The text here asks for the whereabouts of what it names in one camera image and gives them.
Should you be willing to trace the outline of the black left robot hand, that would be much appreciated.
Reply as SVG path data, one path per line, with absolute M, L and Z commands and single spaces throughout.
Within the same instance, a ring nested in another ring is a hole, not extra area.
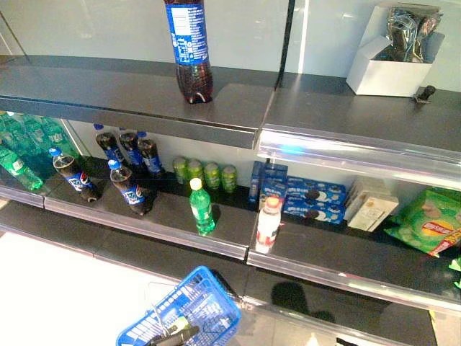
M 185 328 L 174 332 L 168 336 L 155 336 L 149 340 L 146 345 L 164 345 L 164 346 L 175 346 L 175 345 L 184 345 L 190 339 L 193 338 L 196 334 L 200 332 L 198 326 L 187 325 Z

